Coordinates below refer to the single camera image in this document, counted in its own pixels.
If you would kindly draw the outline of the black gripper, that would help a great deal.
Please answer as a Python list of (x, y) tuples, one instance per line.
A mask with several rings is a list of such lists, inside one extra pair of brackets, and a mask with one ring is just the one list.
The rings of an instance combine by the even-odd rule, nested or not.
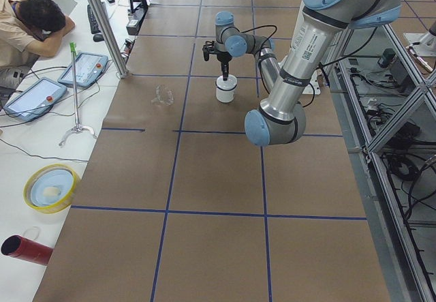
[(232, 56), (228, 52), (219, 51), (217, 53), (217, 60), (221, 64), (223, 79), (227, 79), (229, 74), (229, 63), (232, 60)]

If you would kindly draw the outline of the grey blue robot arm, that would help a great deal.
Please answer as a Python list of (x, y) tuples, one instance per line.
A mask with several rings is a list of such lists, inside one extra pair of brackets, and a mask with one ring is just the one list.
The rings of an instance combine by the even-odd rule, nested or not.
[(393, 22), (401, 13), (401, 0), (302, 0), (299, 11), (302, 21), (296, 24), (283, 63), (278, 63), (267, 37), (237, 29), (230, 12), (215, 16), (216, 40), (210, 52), (217, 54), (223, 75), (228, 75), (231, 58), (251, 54), (269, 90), (245, 117), (246, 136), (260, 147), (294, 142), (304, 133), (306, 117), (299, 98), (333, 37), (345, 29)]

